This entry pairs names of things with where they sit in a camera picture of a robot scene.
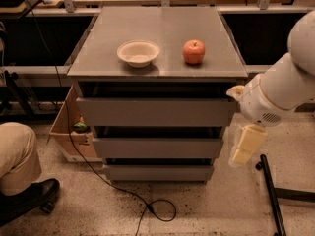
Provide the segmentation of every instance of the cardboard box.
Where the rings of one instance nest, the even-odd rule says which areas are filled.
[[[49,134],[58,142],[61,152],[65,155],[68,161],[84,161],[76,149],[87,161],[101,161],[95,152],[92,142],[92,132],[89,131],[79,134],[73,129],[73,125],[79,122],[81,117],[81,112],[76,99],[76,91],[71,87]]]

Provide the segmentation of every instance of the red apple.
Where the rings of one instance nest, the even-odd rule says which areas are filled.
[[[204,59],[205,52],[205,44],[200,40],[189,40],[183,46],[184,60],[190,65],[200,64]]]

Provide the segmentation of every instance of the white bowl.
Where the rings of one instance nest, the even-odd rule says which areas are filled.
[[[159,47],[146,40],[126,42],[118,47],[118,57],[135,68],[148,66],[159,55]]]

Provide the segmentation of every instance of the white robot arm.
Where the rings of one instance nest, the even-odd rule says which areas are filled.
[[[265,127],[280,124],[296,107],[315,98],[315,11],[295,24],[287,47],[288,53],[267,72],[227,92],[253,123],[234,148],[231,160],[236,164],[245,164],[257,150],[266,138]]]

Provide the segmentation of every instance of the concrete floor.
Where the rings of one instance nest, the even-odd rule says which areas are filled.
[[[1,236],[135,235],[144,204],[137,198],[104,184],[85,163],[67,162],[54,140],[48,140],[48,123],[30,124],[37,133],[43,173],[39,181],[56,178],[60,197],[53,213],[38,208],[0,228]],[[255,169],[259,155],[269,160],[276,187],[315,192],[315,118],[295,113],[269,137],[244,167],[228,166],[233,135],[247,124],[236,114],[224,134],[224,146],[215,172],[206,184],[125,183],[121,188],[136,192],[146,201],[167,199],[176,205],[177,216],[161,222],[148,211],[138,235],[272,236],[276,232],[264,176]],[[101,163],[93,163],[101,172]],[[286,234],[315,235],[315,205],[280,200]],[[172,216],[165,204],[155,206],[163,218]]]

